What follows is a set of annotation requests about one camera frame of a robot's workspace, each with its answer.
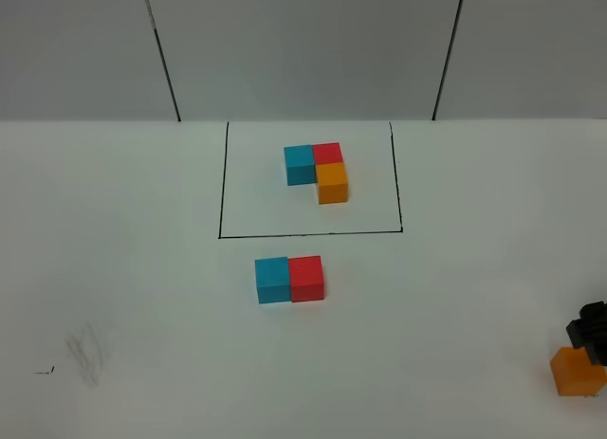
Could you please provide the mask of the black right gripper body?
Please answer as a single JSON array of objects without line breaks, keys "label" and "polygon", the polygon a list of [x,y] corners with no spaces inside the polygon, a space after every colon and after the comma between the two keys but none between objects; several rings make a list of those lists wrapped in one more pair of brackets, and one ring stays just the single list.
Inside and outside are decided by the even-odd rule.
[{"label": "black right gripper body", "polygon": [[579,311],[579,318],[572,320],[566,331],[574,347],[605,347],[606,303],[593,302],[584,305]]}]

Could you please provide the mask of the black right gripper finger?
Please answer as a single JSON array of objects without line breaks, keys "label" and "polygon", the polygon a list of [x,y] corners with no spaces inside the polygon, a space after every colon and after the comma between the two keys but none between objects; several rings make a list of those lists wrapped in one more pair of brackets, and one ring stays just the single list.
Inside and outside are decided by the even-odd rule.
[{"label": "black right gripper finger", "polygon": [[574,348],[584,348],[593,365],[606,366],[606,335],[576,335],[571,336]]}]

